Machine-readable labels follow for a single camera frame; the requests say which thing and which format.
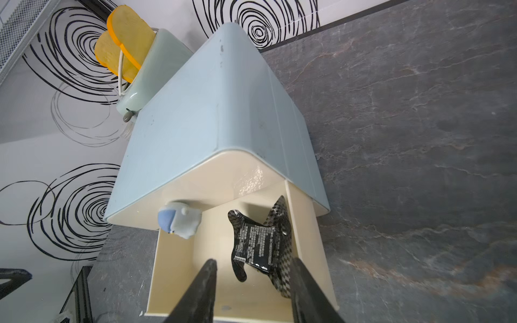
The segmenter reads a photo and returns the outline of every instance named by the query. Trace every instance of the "metal mesh basket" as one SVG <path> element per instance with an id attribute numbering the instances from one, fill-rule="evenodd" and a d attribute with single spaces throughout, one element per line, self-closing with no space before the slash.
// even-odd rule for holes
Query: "metal mesh basket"
<path id="1" fill-rule="evenodd" d="M 21 0 L 0 29 L 0 84 L 59 0 Z"/>

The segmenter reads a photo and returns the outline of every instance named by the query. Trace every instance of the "wall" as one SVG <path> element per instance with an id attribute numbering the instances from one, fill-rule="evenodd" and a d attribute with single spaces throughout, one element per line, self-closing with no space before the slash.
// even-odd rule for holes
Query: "wall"
<path id="1" fill-rule="evenodd" d="M 93 52 L 104 30 L 63 0 L 0 87 L 0 268 L 32 275 L 0 299 L 3 323 L 50 321 L 110 230 L 127 141 L 116 78 Z"/>
<path id="2" fill-rule="evenodd" d="M 196 51 L 223 22 L 240 24 L 257 48 L 263 49 L 385 1 L 115 0 L 114 3 L 130 6 L 151 27 L 168 29 Z"/>

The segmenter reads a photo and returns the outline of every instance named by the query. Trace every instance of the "black snack packet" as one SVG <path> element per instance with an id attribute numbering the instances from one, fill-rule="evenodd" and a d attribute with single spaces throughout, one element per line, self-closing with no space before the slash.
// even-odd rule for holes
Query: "black snack packet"
<path id="1" fill-rule="evenodd" d="M 239 210 L 228 212 L 234 231 L 232 267 L 237 279 L 246 281 L 244 263 L 269 276 L 283 297 L 290 298 L 289 268 L 293 257 L 291 223 L 285 198 L 280 196 L 264 224 Z"/>

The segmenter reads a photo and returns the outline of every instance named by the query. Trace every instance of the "white cable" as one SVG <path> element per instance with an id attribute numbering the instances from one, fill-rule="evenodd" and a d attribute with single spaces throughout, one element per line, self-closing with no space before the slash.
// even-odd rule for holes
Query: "white cable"
<path id="1" fill-rule="evenodd" d="M 118 96 L 122 96 L 122 59 L 124 53 L 120 50 L 120 56 L 118 57 Z"/>

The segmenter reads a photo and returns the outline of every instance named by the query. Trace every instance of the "gray marble countertop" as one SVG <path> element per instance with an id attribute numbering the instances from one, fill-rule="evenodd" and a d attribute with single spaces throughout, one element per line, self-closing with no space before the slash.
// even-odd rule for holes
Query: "gray marble countertop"
<path id="1" fill-rule="evenodd" d="M 306 118 L 347 322 L 517 321 L 517 5 L 411 0 L 265 52 Z M 95 322 L 144 313 L 157 232 L 114 227 Z"/>

